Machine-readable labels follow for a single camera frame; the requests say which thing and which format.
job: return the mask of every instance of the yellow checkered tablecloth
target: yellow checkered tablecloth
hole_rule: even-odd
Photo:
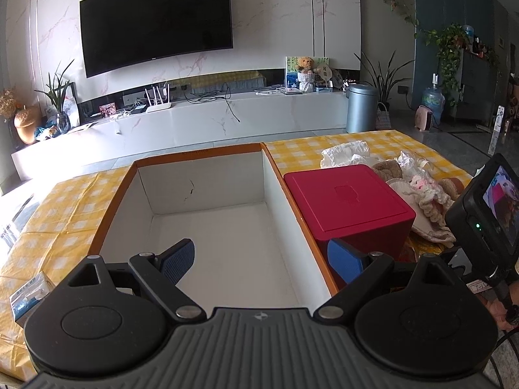
[[[467,185],[472,179],[470,174],[451,164],[438,152],[396,130],[282,140],[268,143],[267,147],[281,175],[285,175],[287,172],[318,170],[324,149],[357,140],[367,142],[370,153],[383,159],[396,158],[402,150],[416,153],[434,166],[433,178],[436,180],[456,177]]]
[[[21,380],[35,375],[12,318],[9,297],[38,272],[59,283],[90,244],[130,167],[96,172],[57,184],[32,215],[0,268],[0,370]]]

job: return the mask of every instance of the camera screen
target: camera screen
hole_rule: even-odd
[[[519,233],[519,193],[502,166],[483,195],[483,200],[513,245]]]

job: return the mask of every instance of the wall picture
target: wall picture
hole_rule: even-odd
[[[115,103],[107,103],[106,105],[101,105],[99,107],[99,112],[103,115],[103,117],[109,117],[110,115],[117,114],[117,108],[115,107]]]
[[[328,67],[330,59],[328,57],[287,57],[285,68],[285,88],[299,88],[297,73],[301,71],[302,66],[298,64],[303,59],[312,60],[312,70],[319,69],[322,66]]]

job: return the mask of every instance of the potted plant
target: potted plant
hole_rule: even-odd
[[[391,59],[389,60],[388,67],[385,72],[382,71],[382,67],[380,66],[380,62],[378,62],[378,71],[375,69],[371,61],[369,61],[369,58],[366,56],[364,51],[362,51],[362,55],[366,59],[366,61],[369,64],[369,67],[365,62],[357,55],[355,54],[355,57],[357,57],[362,64],[362,67],[364,67],[369,75],[371,76],[371,84],[375,86],[378,90],[378,108],[381,111],[389,111],[389,94],[393,90],[396,84],[405,82],[406,80],[411,80],[411,77],[403,77],[401,79],[396,79],[395,75],[396,73],[403,67],[407,66],[408,64],[412,63],[414,60],[410,60],[404,64],[402,64],[400,67],[396,67],[394,69],[391,69],[391,64],[393,63],[394,55],[396,53],[396,50],[393,51],[393,55],[391,56]]]
[[[461,64],[461,51],[464,45],[469,44],[469,38],[464,29],[456,24],[448,25],[441,31],[423,31],[423,34],[426,45],[434,43],[438,46],[437,58],[442,79],[440,86],[450,106],[456,107],[456,94],[460,88],[456,74]]]
[[[45,92],[44,90],[36,90],[36,92],[43,93],[47,96],[47,98],[50,99],[50,102],[53,104],[53,106],[58,111],[58,115],[56,116],[56,125],[58,127],[58,130],[64,134],[67,133],[70,130],[70,119],[68,118],[67,113],[63,111],[63,104],[65,102],[65,95],[68,87],[70,86],[70,80],[67,80],[66,82],[63,82],[63,75],[67,71],[67,69],[71,66],[71,64],[74,62],[72,60],[70,64],[65,67],[65,70],[61,73],[59,76],[58,73],[54,73],[54,77],[50,78],[49,73],[49,83],[46,84],[46,87],[49,88],[48,92]]]

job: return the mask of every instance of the television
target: television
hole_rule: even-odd
[[[233,47],[230,0],[82,0],[79,12],[87,77]]]

